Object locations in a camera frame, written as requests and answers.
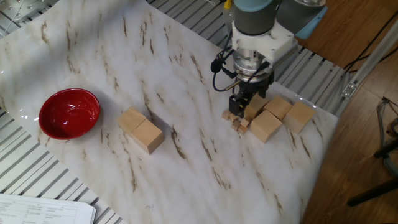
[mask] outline paper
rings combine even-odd
[[[83,202],[0,194],[0,224],[92,224],[94,215]]]

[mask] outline red bowl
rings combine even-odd
[[[39,113],[42,131],[54,139],[69,140],[87,133],[100,117],[94,94],[80,88],[59,91],[44,102]]]

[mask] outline marble surface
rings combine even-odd
[[[221,119],[231,93],[211,86],[219,51],[143,0],[59,1],[0,40],[0,106],[128,223],[299,223],[337,118],[314,106],[300,135],[239,135]],[[101,117],[50,139],[40,107],[70,87],[92,91]],[[276,94],[303,100],[278,83]],[[165,134],[151,156],[117,126],[130,106]]]

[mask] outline small wooden piece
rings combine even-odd
[[[132,132],[132,138],[148,154],[164,141],[163,132],[147,119]]]
[[[298,101],[294,106],[287,112],[283,119],[283,124],[298,134],[305,127],[305,125],[315,115],[315,110],[305,105],[303,102]]]
[[[235,122],[235,121],[238,120],[238,117],[237,117],[235,114],[230,114],[230,115],[229,115],[229,119],[230,119],[232,122]]]
[[[243,118],[241,121],[241,126],[247,128],[251,121],[252,121],[251,118]]]
[[[262,98],[259,94],[255,94],[251,99],[250,103],[244,109],[244,116],[251,118],[252,120],[261,113],[264,105],[268,103],[267,98]]]
[[[248,129],[249,128],[240,125],[238,128],[238,132],[241,134],[244,134],[244,133],[246,133],[246,131],[248,131]]]
[[[221,116],[224,120],[229,120],[229,116],[231,115],[231,112],[229,110],[224,110],[223,115]]]
[[[276,133],[282,122],[271,112],[265,110],[250,125],[250,131],[262,142],[266,141]]]
[[[118,124],[126,134],[132,137],[132,132],[146,119],[138,110],[130,107],[118,118]]]
[[[234,121],[234,122],[232,123],[232,129],[233,129],[234,131],[237,131],[240,125],[241,125],[241,123],[240,123],[239,121]]]
[[[282,121],[292,106],[293,105],[285,101],[282,97],[274,96],[264,108],[277,117],[279,121]]]

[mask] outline black wire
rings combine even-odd
[[[226,88],[224,88],[222,90],[217,89],[217,87],[216,87],[216,76],[217,76],[217,73],[214,73],[214,75],[213,75],[213,88],[214,88],[214,90],[216,90],[217,92],[228,91]]]
[[[231,40],[231,38],[232,38],[232,31],[229,32],[228,39],[226,40],[226,43],[225,43],[225,46],[224,46],[224,50],[223,50],[223,56],[224,56],[224,53],[226,52],[226,49],[227,49],[227,47],[228,47],[228,43],[229,43],[229,41]]]
[[[384,26],[380,29],[380,31],[376,34],[376,36],[373,38],[372,41],[368,44],[368,46],[365,47],[365,49],[362,51],[362,53],[354,60],[351,62],[351,65],[348,66],[348,68],[345,70],[345,73],[350,71],[352,67],[355,65],[356,62],[360,61],[360,58],[365,52],[370,48],[370,46],[376,41],[376,39],[380,36],[380,34],[384,31],[384,29],[390,24],[390,22],[395,18],[395,16],[398,15],[398,11],[394,13],[394,15],[391,16],[391,18],[384,24]]]
[[[390,101],[394,106],[398,107],[398,104],[394,103],[393,101]]]
[[[398,47],[396,47],[394,50],[392,50],[390,53],[388,53],[386,56],[384,56],[381,60],[380,60],[380,62],[382,62],[382,61],[384,61],[385,59],[387,59],[387,58],[389,58],[391,55],[393,55],[395,52],[397,52],[397,50],[398,50]],[[367,55],[367,56],[365,56],[365,57],[363,57],[363,58],[360,58],[359,60],[364,60],[364,59],[366,59],[366,58],[368,58],[370,55]],[[357,72],[358,71],[358,69],[357,70],[352,70],[352,71],[349,71],[350,73],[353,73],[353,72]]]
[[[383,126],[383,116],[384,110],[386,109],[386,105],[393,104],[397,106],[395,103],[391,102],[389,99],[383,97],[382,101],[377,106],[377,119],[379,121],[379,130],[380,130],[380,148],[382,149],[386,145],[386,140],[384,137],[384,126]],[[384,155],[384,166],[389,171],[391,175],[394,177],[398,177],[398,167],[391,161],[389,153]]]
[[[225,56],[225,59],[224,59],[224,60],[226,60],[234,51],[235,51],[235,50],[230,51],[230,52]]]
[[[390,129],[391,129],[390,135],[398,138],[398,132],[396,131],[396,127],[398,127],[398,118],[393,120],[390,124]]]
[[[250,76],[250,78],[247,80],[247,82],[249,83],[261,70],[266,69],[266,67],[268,67],[269,62],[265,61],[264,63],[262,63],[259,68]]]

